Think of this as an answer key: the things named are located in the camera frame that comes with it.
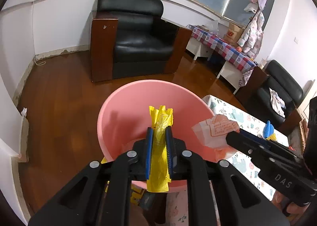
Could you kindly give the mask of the person's right hand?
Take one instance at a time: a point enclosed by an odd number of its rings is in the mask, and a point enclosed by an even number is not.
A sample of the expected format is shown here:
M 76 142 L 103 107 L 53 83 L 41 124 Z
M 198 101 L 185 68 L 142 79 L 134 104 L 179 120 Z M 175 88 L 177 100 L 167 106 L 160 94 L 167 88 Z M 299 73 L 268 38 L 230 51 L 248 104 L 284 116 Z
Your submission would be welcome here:
M 291 215 L 302 215 L 310 204 L 307 204 L 303 207 L 296 205 L 294 202 L 290 202 L 286 205 L 286 197 L 280 192 L 275 191 L 272 201 L 271 201 L 279 210 L 286 209 L 286 212 Z

